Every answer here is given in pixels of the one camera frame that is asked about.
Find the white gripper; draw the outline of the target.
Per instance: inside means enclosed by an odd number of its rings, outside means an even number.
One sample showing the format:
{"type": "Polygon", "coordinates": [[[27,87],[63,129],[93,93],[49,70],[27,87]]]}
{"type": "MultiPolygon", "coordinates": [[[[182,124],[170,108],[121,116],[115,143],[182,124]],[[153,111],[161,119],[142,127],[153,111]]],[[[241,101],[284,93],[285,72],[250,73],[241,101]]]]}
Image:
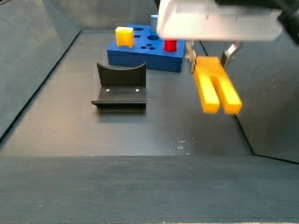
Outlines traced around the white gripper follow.
{"type": "Polygon", "coordinates": [[[240,41],[273,41],[284,30],[281,10],[220,5],[216,0],[162,0],[157,32],[162,39],[185,39],[190,71],[197,65],[194,40],[234,41],[221,56],[228,67],[244,47],[240,41]]]}

